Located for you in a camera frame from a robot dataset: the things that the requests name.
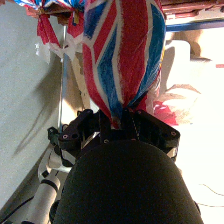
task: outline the red stripe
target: red stripe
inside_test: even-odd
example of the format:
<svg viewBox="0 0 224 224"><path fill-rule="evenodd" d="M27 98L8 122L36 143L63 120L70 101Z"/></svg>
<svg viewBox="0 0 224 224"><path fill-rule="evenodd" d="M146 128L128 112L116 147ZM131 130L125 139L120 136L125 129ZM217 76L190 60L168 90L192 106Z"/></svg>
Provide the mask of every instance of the red stripe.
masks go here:
<svg viewBox="0 0 224 224"><path fill-rule="evenodd" d="M37 25L37 35L41 37L43 44L53 43L60 47L47 15L40 15Z"/></svg>
<svg viewBox="0 0 224 224"><path fill-rule="evenodd" d="M79 24L74 26L72 22L73 22L73 13L69 18L67 33L71 34L74 38L76 38L77 36L83 33L83 27L84 27L83 13L79 12Z"/></svg>
<svg viewBox="0 0 224 224"><path fill-rule="evenodd" d="M120 73L124 107L139 89L145 74L145 45L148 33L148 11L145 1L121 1L122 43L120 49Z"/></svg>
<svg viewBox="0 0 224 224"><path fill-rule="evenodd" d="M112 26L114 24L114 20L117 16L117 9L116 9L116 3L115 0L113 1L110 11L107 14L107 18L104 21L104 24L100 30L100 33L96 39L96 42L93 46L94 52L95 52L95 60L97 61L99 58L99 55L103 49L103 46L107 40L107 37L112 29Z"/></svg>
<svg viewBox="0 0 224 224"><path fill-rule="evenodd" d="M91 99L95 102L96 105L108 116L111 118L110 111L108 110L107 106L105 105L104 101L102 100L93 75L93 66L92 66L92 56L89 47L86 44L83 44L83 68L84 68L84 75L85 81L87 85L87 89L89 91L89 95Z"/></svg>

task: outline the black cable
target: black cable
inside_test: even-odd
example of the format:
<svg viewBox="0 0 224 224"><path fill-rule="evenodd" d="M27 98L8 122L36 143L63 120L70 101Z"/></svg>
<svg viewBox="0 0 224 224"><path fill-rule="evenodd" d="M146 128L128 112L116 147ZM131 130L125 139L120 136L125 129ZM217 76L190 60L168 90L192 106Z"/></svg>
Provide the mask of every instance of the black cable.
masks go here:
<svg viewBox="0 0 224 224"><path fill-rule="evenodd" d="M26 201L24 201L22 204L20 204L19 206L17 206L12 212L10 212L8 215L6 215L6 217L4 219L2 219L0 221L0 224L3 224L9 217L11 217L18 209L20 209L23 205L25 205L26 203L28 203L29 201L31 201L34 198L31 197L29 199L27 199Z"/></svg>
<svg viewBox="0 0 224 224"><path fill-rule="evenodd" d="M215 192L214 190L212 190L209 186L207 186L206 184L200 184L200 185L203 185L205 187L207 187L210 191L212 191L213 193L217 194L217 195L220 195L220 196L224 196L224 194L219 194L217 192Z"/></svg>

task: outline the union jack flag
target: union jack flag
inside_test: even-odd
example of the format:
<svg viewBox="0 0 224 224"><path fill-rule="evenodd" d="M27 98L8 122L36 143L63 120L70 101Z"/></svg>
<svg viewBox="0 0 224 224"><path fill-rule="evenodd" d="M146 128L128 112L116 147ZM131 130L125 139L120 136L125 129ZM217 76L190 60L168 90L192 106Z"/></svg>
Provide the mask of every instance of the union jack flag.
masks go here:
<svg viewBox="0 0 224 224"><path fill-rule="evenodd" d="M84 74L90 97L113 123L156 80L165 22L159 1L87 0Z"/></svg>

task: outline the white stripe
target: white stripe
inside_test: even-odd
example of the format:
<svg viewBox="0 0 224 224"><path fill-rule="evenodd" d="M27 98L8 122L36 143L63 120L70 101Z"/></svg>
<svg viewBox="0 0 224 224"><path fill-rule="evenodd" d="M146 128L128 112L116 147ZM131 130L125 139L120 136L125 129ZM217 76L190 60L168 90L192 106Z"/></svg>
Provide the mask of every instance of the white stripe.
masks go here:
<svg viewBox="0 0 224 224"><path fill-rule="evenodd" d="M120 47L121 47L121 39L122 39L122 27L123 27L123 17L121 16L121 6L120 6L120 0L116 0L116 8L117 8L117 36L116 36L116 46L114 50L114 55L112 59L112 65L113 65L113 76L114 76L114 84L116 87L117 97L118 101L123 104L124 99L122 95L122 86L121 86L121 74L118 69L118 60L119 60L119 53L120 53Z"/></svg>
<svg viewBox="0 0 224 224"><path fill-rule="evenodd" d="M107 2L107 5L106 5L106 7L105 7L105 9L104 9L104 11L103 11L103 13L102 13L102 15L100 17L100 20L99 20L99 22L97 24L97 28L96 28L96 30L93 33L93 37L91 39L91 46L93 46L95 44L96 39L98 38L98 35L99 35L99 33L100 33L101 29L102 29L102 26L103 26L103 24L104 24L104 22L105 22L105 20L107 18L108 12L110 11L112 2L113 2L113 0L109 0Z"/></svg>

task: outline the fabric flag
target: fabric flag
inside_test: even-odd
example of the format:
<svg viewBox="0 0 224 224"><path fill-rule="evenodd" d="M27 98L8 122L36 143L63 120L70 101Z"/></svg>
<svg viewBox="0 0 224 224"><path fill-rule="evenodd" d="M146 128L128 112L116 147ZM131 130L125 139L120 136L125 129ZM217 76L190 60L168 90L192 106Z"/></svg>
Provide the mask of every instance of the fabric flag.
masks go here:
<svg viewBox="0 0 224 224"><path fill-rule="evenodd" d="M83 11L84 11L84 0L15 0L15 2L23 7L33 8L38 10L40 16L38 18L38 25L37 25L37 36L42 39L42 42L45 46L47 46L50 50L56 53L60 58L63 57L64 50L61 48L59 41L55 35L55 32L50 24L49 16L44 14L44 10L50 7L52 4L60 5L66 9L69 9L71 12L77 11L80 13L80 24L74 24L72 22L69 23L68 26L68 41L67 41L67 49L69 48L75 49L76 44L81 42L81 30L83 32ZM71 15L70 21L73 21L73 13Z"/></svg>
<svg viewBox="0 0 224 224"><path fill-rule="evenodd" d="M87 0L84 74L90 97L119 124L156 82L165 39L158 0Z"/></svg>

